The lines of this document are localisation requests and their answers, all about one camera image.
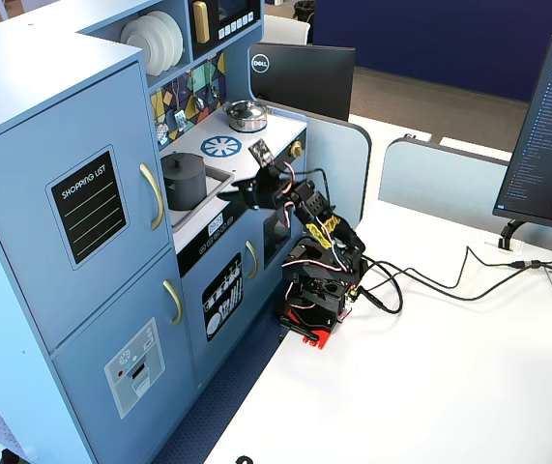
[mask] dell logo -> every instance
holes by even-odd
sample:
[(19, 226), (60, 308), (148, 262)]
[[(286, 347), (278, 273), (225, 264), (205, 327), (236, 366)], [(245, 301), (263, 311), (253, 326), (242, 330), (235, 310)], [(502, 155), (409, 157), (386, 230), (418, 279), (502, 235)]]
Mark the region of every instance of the dell logo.
[(257, 73), (266, 73), (269, 70), (269, 58), (265, 55), (254, 55), (251, 64), (252, 69)]

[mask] blue carpet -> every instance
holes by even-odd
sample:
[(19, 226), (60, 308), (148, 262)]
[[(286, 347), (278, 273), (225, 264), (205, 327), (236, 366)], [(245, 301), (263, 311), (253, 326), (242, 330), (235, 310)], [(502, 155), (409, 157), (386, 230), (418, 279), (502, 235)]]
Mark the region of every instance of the blue carpet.
[(179, 424), (154, 464), (202, 464), (279, 345), (275, 305), (283, 298), (274, 292), (264, 311)]

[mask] yellow tag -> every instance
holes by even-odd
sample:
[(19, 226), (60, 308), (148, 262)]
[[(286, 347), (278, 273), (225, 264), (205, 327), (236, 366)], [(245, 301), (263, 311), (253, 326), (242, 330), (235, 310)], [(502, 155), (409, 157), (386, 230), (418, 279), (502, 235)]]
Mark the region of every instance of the yellow tag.
[(332, 243), (325, 238), (323, 233), (320, 231), (320, 229), (315, 226), (314, 224), (306, 224), (305, 227), (307, 227), (307, 230), (310, 231), (310, 234), (314, 236), (316, 240), (323, 246), (324, 249), (330, 249), (332, 247)]
[(334, 232), (335, 227), (338, 224), (340, 224), (340, 218), (336, 216), (332, 216), (325, 221), (325, 227), (327, 227), (327, 230), (329, 230), (330, 233)]

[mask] colorful tile backsplash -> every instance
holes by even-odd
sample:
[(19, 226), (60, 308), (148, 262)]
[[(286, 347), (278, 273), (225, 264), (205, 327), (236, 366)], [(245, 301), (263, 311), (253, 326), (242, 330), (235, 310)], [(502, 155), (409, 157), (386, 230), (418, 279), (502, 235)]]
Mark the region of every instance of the colorful tile backsplash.
[[(212, 92), (209, 87), (210, 75), (211, 84), (215, 86), (216, 92)], [(194, 68), (193, 77), (195, 82), (191, 81), (191, 72), (184, 72), (151, 95), (154, 124), (157, 126), (159, 123), (165, 123), (168, 126), (168, 141), (167, 143), (160, 144), (160, 150), (168, 145), (168, 143), (190, 131), (191, 128), (226, 102), (226, 68), (223, 51)], [(206, 104), (202, 112), (196, 111), (194, 105), (194, 97), (192, 95), (194, 85), (196, 96)], [(174, 118), (174, 113), (179, 108), (184, 109), (188, 118), (188, 125), (183, 131), (178, 131)]]

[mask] white table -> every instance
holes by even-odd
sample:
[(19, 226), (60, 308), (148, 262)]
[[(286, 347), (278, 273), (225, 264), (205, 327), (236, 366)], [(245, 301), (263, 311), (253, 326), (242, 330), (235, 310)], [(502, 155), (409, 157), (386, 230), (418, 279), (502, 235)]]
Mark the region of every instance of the white table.
[(370, 165), (368, 167), (368, 177), (365, 187), (365, 197), (363, 201), (363, 214), (368, 211), (379, 197), (379, 187), (381, 186), (381, 175), (383, 173), (383, 161), (385, 152), (392, 142), (398, 138), (404, 137), (407, 133), (414, 135), (419, 140), (430, 141), (432, 134), (395, 126), (394, 124), (376, 121), (374, 119), (364, 118), (351, 114), (349, 123), (356, 124), (364, 128), (372, 140), (372, 149), (370, 152)]
[[(460, 224), (376, 202), (358, 228), (367, 254), (454, 283), (470, 245), (487, 262), (515, 257)], [(468, 264), (461, 295), (513, 270)], [(369, 288), (381, 277), (371, 272)], [(207, 459), (255, 464), (552, 463), (552, 288), (542, 270), (474, 304), (400, 278), (400, 317), (364, 298), (324, 350), (290, 333)], [(392, 307), (389, 285), (375, 292)]]

